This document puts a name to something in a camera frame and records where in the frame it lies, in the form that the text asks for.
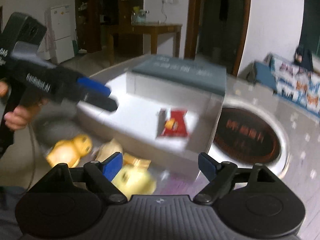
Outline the person's left hand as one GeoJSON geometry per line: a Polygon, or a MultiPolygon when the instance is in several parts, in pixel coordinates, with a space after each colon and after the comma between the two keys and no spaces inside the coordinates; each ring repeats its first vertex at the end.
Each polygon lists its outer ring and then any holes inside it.
{"type": "Polygon", "coordinates": [[[37,103],[29,107],[19,105],[13,111],[4,113],[3,121],[5,127],[10,131],[18,131],[26,128],[48,102],[47,99],[41,98],[37,103]]]}

